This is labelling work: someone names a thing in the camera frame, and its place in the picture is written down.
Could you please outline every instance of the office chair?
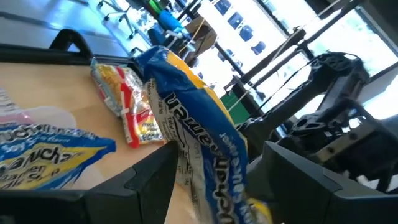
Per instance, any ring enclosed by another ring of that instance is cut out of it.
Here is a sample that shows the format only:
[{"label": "office chair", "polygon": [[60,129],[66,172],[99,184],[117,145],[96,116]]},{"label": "office chair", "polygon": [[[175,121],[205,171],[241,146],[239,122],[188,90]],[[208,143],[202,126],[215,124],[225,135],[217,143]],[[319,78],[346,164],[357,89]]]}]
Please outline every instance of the office chair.
[{"label": "office chair", "polygon": [[98,3],[98,7],[101,8],[104,4],[107,4],[108,6],[110,6],[111,8],[113,8],[116,11],[116,12],[108,13],[104,17],[105,21],[108,21],[110,16],[118,16],[118,15],[120,15],[119,20],[118,20],[119,22],[121,22],[123,19],[125,19],[127,22],[127,26],[129,27],[129,29],[131,31],[129,38],[132,39],[134,37],[134,35],[136,35],[138,33],[138,30],[136,28],[133,28],[133,26],[129,20],[129,17],[127,16],[127,12],[132,7],[136,8],[136,9],[140,9],[143,6],[138,4],[136,1],[127,1],[127,2],[129,3],[129,7],[126,10],[122,10],[117,4],[113,3],[113,1],[108,2],[107,0],[101,0]]}]

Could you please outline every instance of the plastic wrapper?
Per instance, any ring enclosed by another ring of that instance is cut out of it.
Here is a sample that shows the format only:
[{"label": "plastic wrapper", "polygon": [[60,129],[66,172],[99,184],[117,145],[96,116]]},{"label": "plastic wrapper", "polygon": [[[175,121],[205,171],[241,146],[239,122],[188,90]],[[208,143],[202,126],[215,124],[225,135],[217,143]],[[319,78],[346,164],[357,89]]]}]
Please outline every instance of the plastic wrapper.
[{"label": "plastic wrapper", "polygon": [[122,118],[127,143],[137,148],[141,144],[163,141],[142,82],[135,72],[127,67],[96,62],[92,69],[100,96],[108,108]]},{"label": "plastic wrapper", "polygon": [[116,150],[93,133],[48,124],[0,128],[0,189],[61,189]]},{"label": "plastic wrapper", "polygon": [[163,47],[136,60],[164,138],[179,143],[176,181],[199,222],[271,223],[266,204],[246,197],[246,140],[213,90]]},{"label": "plastic wrapper", "polygon": [[8,97],[4,89],[0,88],[0,128],[32,123],[28,114]]}]

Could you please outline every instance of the floor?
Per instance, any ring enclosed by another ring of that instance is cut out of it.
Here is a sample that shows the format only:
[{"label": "floor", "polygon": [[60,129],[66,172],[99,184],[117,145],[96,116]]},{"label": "floor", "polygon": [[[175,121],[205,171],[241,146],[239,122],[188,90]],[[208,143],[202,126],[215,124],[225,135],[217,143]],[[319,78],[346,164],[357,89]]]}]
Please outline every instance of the floor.
[{"label": "floor", "polygon": [[94,54],[128,57],[131,49],[150,47],[148,40],[131,34],[126,21],[103,18],[114,9],[99,0],[0,1],[0,43],[47,48],[61,29],[75,29]]}]

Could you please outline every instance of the window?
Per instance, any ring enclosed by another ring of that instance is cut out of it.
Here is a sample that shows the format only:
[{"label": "window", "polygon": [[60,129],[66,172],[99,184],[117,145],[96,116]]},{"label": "window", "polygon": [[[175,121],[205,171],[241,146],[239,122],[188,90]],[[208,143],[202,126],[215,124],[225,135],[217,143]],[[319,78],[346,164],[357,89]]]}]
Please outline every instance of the window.
[{"label": "window", "polygon": [[228,9],[231,7],[231,3],[228,0],[219,0],[214,7],[216,7],[221,15],[225,15]]},{"label": "window", "polygon": [[243,17],[235,12],[229,19],[228,23],[231,25],[233,29],[238,28],[238,26],[243,22]]},{"label": "window", "polygon": [[[239,68],[241,68],[241,67],[243,66],[243,63],[242,63],[241,61],[236,60],[235,54],[232,52],[232,50],[226,49],[225,52],[226,52],[229,56],[231,56],[231,59],[236,63],[236,65],[237,65]],[[224,56],[223,56],[220,52],[217,53],[217,56],[218,56],[218,58],[219,58],[222,62],[225,62],[225,61],[226,61],[226,59],[224,58]],[[231,66],[231,71],[235,72],[236,70],[235,70],[235,68],[233,68],[233,67]]]},{"label": "window", "polygon": [[[305,0],[305,2],[311,7],[315,14],[321,13],[325,10],[328,6],[330,6],[330,2],[328,0]],[[320,19],[325,19],[333,13],[333,8],[328,9],[325,11],[321,16]]]},{"label": "window", "polygon": [[262,0],[263,3],[266,5],[266,7],[268,7],[268,9],[271,11],[272,15],[275,16],[277,18],[277,20],[279,20],[279,22],[286,28],[289,29],[289,24],[287,23],[287,21],[281,17],[278,14],[277,9],[274,7],[274,5],[269,1],[269,0]]},{"label": "window", "polygon": [[[269,100],[268,104],[262,108],[263,112],[267,112],[273,106],[285,99],[293,90],[295,90],[304,81],[307,81],[308,75],[310,74],[311,68],[309,66],[303,67],[307,64],[307,59],[304,55],[298,54],[292,60],[288,61],[283,65],[278,72],[271,75],[266,81],[262,82],[258,87],[257,91],[265,94],[265,99],[258,101],[261,105],[268,97],[272,96],[275,92],[276,94]],[[285,83],[285,81],[290,78],[290,76],[297,70],[302,68],[283,88],[279,88]],[[255,83],[257,79],[261,76],[255,76],[252,82]]]},{"label": "window", "polygon": [[233,75],[239,75],[227,60],[220,59],[220,55],[217,48],[212,47],[198,56],[198,65],[193,68],[194,73],[199,74],[218,97],[225,94],[224,86],[232,80]]},{"label": "window", "polygon": [[[386,90],[363,103],[364,108],[376,119],[386,119],[398,114],[398,105],[391,103],[391,99],[398,94],[398,76],[393,79]],[[295,114],[300,119],[305,114],[314,113],[322,102],[324,95],[315,97]]]},{"label": "window", "polygon": [[345,15],[309,47],[315,55],[325,53],[326,50],[356,54],[364,62],[370,76],[398,61],[394,52],[356,11]]},{"label": "window", "polygon": [[213,5],[203,0],[198,12],[217,32],[219,45],[233,51],[235,61],[241,62],[245,73],[283,43],[285,36],[254,1],[229,2],[231,6],[224,16],[215,6],[216,1]]}]

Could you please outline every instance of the green object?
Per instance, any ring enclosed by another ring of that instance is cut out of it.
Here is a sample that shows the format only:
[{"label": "green object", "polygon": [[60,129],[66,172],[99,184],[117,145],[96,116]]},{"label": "green object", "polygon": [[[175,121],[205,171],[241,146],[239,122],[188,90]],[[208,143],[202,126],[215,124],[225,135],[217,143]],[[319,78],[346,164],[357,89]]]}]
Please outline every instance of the green object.
[{"label": "green object", "polygon": [[[221,102],[223,102],[225,108],[228,110],[235,104],[235,102],[237,102],[238,97],[236,97],[236,95],[233,92],[231,92],[229,94],[225,94],[224,96],[222,96],[220,100]],[[229,112],[229,114],[231,115],[234,124],[240,124],[245,122],[250,115],[242,103],[238,103]]]},{"label": "green object", "polygon": [[162,12],[162,8],[156,0],[150,0],[149,6],[159,15]]}]

